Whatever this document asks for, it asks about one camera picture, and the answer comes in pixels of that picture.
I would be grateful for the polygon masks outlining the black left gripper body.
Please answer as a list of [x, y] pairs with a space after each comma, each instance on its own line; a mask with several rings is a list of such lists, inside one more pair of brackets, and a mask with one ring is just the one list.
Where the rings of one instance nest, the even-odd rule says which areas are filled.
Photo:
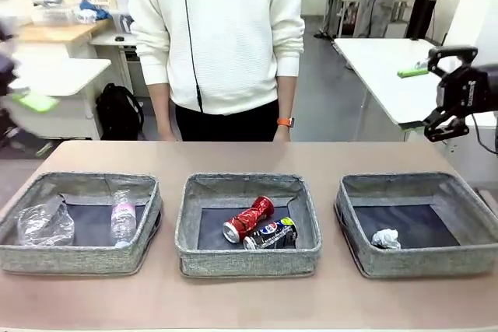
[[1, 95], [9, 92], [9, 85], [17, 79], [16, 62], [13, 59], [14, 36], [4, 23], [1, 23]]

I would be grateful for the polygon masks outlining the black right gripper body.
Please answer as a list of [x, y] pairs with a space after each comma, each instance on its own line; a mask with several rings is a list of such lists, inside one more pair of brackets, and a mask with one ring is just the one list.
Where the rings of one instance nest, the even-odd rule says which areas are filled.
[[437, 109], [455, 117], [497, 111], [497, 65], [462, 65], [437, 87]]

